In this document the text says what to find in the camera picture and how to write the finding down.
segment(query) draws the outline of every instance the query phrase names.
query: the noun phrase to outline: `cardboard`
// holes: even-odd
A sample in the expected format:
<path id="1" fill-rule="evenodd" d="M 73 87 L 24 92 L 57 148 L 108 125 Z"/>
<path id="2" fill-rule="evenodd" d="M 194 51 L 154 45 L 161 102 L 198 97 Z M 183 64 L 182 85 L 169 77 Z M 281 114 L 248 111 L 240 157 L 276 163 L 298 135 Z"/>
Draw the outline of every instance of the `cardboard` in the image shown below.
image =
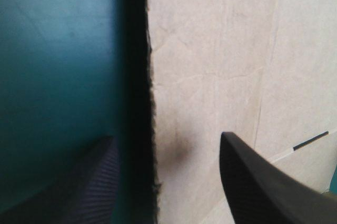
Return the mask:
<path id="1" fill-rule="evenodd" d="M 333 1 L 148 0 L 159 223 L 233 223 L 219 175 L 223 131 L 327 189 L 333 136 L 291 149 L 337 127 Z"/>

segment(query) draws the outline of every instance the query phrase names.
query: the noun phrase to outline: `teal plastic panel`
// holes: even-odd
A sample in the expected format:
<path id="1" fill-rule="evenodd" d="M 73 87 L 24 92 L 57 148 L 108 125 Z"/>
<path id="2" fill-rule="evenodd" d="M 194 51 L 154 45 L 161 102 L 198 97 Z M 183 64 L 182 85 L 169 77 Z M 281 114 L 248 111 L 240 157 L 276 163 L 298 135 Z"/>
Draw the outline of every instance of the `teal plastic panel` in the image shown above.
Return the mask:
<path id="1" fill-rule="evenodd" d="M 0 212 L 118 137 L 114 223 L 132 223 L 120 0 L 0 0 Z"/>

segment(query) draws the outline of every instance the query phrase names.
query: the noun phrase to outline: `black textured material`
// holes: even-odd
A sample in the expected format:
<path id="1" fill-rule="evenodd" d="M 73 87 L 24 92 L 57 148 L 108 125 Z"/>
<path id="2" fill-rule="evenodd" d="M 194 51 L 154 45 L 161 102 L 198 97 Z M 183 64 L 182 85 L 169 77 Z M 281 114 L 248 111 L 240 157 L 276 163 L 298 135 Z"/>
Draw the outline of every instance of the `black textured material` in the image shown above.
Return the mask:
<path id="1" fill-rule="evenodd" d="M 221 136 L 220 173 L 236 224 L 337 223 L 337 201 L 279 171 L 234 133 Z"/>
<path id="2" fill-rule="evenodd" d="M 106 137 L 69 174 L 0 215 L 0 223 L 108 224 L 118 175 L 116 142 Z"/>

